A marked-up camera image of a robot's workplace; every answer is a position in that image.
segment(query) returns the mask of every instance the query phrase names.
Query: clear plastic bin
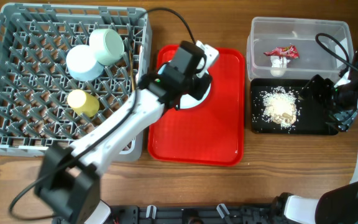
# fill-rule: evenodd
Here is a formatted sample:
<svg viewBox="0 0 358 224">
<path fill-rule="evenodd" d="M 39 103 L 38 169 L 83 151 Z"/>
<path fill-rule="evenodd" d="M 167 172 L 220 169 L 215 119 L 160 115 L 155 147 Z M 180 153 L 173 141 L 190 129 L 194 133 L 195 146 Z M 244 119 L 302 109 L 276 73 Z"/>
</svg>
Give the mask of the clear plastic bin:
<svg viewBox="0 0 358 224">
<path fill-rule="evenodd" d="M 315 19 L 292 19 L 274 17 L 255 17 L 252 20 L 247 44 L 247 71 L 249 80 L 253 78 L 291 78 L 310 79 L 316 74 L 332 81 L 339 79 L 338 73 L 345 66 L 324 51 L 314 40 L 316 34 L 327 33 L 344 46 L 353 59 L 353 45 L 349 26 L 341 21 L 322 21 Z M 329 49 L 344 57 L 337 44 L 326 37 L 320 37 Z M 270 57 L 264 52 L 275 47 L 295 45 L 300 57 L 291 59 L 287 68 L 272 68 Z M 271 70 L 284 73 L 274 77 Z"/>
</svg>

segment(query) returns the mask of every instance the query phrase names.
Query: dish rack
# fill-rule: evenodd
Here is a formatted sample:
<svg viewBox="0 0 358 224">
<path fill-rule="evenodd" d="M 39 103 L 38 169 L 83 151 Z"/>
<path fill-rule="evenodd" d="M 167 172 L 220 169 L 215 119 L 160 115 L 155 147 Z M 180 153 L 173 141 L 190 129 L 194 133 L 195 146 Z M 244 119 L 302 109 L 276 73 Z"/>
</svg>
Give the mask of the dish rack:
<svg viewBox="0 0 358 224">
<path fill-rule="evenodd" d="M 57 142 L 68 146 L 111 116 L 131 93 L 134 74 L 147 73 L 152 31 L 145 9 L 136 7 L 14 4 L 0 13 L 0 155 L 42 156 Z M 66 68 L 68 51 L 89 44 L 95 29 L 114 29 L 126 53 L 93 81 L 72 79 Z M 76 114 L 67 104 L 69 92 L 81 89 L 100 102 L 92 118 Z M 117 161 L 133 161 L 142 152 L 140 133 Z"/>
</svg>

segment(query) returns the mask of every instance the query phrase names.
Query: yellow cup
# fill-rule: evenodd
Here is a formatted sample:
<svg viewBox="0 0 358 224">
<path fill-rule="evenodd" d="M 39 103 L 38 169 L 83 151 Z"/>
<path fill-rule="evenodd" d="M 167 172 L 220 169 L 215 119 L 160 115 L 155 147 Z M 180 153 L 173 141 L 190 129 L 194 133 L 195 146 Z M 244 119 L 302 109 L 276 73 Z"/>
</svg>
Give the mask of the yellow cup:
<svg viewBox="0 0 358 224">
<path fill-rule="evenodd" d="M 98 99 L 83 90 L 71 91 L 67 103 L 78 115 L 84 113 L 88 117 L 93 117 L 99 110 Z"/>
</svg>

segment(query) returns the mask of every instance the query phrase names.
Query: wooden table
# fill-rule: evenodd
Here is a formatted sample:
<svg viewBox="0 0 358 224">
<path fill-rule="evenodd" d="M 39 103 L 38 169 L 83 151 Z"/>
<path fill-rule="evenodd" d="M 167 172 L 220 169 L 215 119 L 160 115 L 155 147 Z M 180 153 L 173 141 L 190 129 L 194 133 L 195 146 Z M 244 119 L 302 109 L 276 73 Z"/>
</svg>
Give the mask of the wooden table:
<svg viewBox="0 0 358 224">
<path fill-rule="evenodd" d="M 0 9 L 7 0 L 0 0 Z M 345 21 L 354 48 L 358 46 L 358 1 L 83 1 L 33 0 L 50 4 L 165 6 L 178 11 L 196 39 L 214 47 L 246 52 L 252 18 L 297 17 Z M 189 36 L 178 18 L 166 12 L 150 15 L 152 54 Z M 137 162 L 113 164 L 102 179 L 102 199 L 110 205 L 216 205 L 270 202 L 282 192 L 318 198 L 349 183 L 357 157 L 358 122 L 337 136 L 254 134 L 246 108 L 244 158 L 234 167 L 209 167 L 153 160 L 147 150 Z M 41 159 L 0 157 L 0 223 L 12 222 L 7 207 L 12 198 L 37 176 Z M 51 211 L 32 194 L 17 211 L 46 215 Z"/>
</svg>

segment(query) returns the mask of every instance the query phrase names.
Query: red snack package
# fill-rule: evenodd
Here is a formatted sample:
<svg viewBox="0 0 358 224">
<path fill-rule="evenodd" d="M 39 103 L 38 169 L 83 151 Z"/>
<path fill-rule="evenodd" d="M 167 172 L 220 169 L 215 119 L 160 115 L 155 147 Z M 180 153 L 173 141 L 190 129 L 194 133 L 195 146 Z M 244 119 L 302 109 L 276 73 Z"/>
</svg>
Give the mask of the red snack package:
<svg viewBox="0 0 358 224">
<path fill-rule="evenodd" d="M 276 47 L 271 52 L 265 52 L 266 56 L 280 56 L 280 57 L 289 57 L 289 58 L 299 58 L 298 50 L 294 45 L 289 47 Z"/>
</svg>

